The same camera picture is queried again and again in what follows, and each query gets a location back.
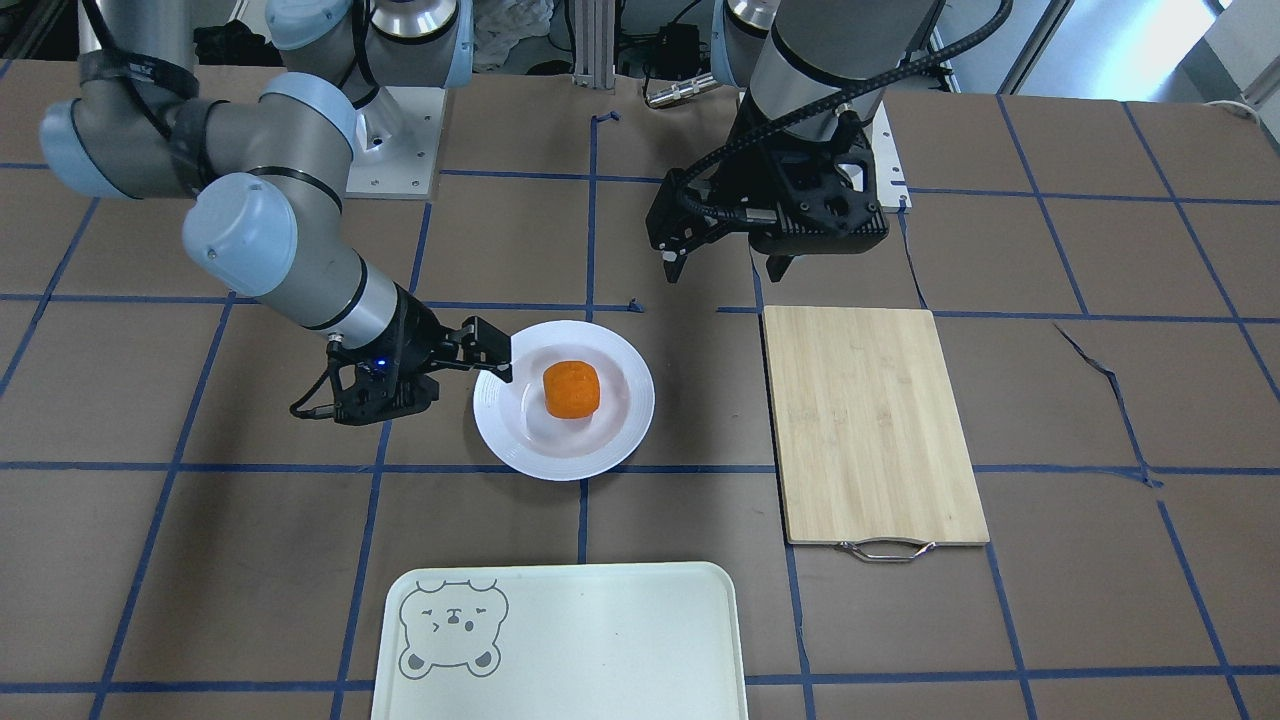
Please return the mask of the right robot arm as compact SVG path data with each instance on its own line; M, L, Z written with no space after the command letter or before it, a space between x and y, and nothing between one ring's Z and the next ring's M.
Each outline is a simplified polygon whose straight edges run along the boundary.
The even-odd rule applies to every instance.
M422 413L434 373L512 379L509 337L457 329L340 237L349 172L390 86L453 88L474 69L470 1L270 1L285 72L255 102L202 97L186 1L83 1L79 96L38 128L46 163L96 199L193 199L182 243L228 290L326 341L303 420L362 427Z

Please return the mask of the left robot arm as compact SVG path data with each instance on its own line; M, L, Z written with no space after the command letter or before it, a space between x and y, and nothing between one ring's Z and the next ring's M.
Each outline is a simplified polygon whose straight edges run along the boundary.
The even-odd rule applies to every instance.
M676 282L689 256L744 233L780 281L796 258L855 255L888 232L870 123L882 92L837 99L773 135L788 113L900 68L927 38L937 1L718 1L712 73L744 92L709 161L669 170L646 214Z

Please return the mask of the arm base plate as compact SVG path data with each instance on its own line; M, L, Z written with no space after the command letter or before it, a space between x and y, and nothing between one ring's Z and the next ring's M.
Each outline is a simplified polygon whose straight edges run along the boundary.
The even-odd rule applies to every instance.
M346 197L429 200L448 97L444 88L384 87L358 109Z
M888 109L881 101L870 122L863 128L876 165L876 193L884 211L906 213L913 208Z

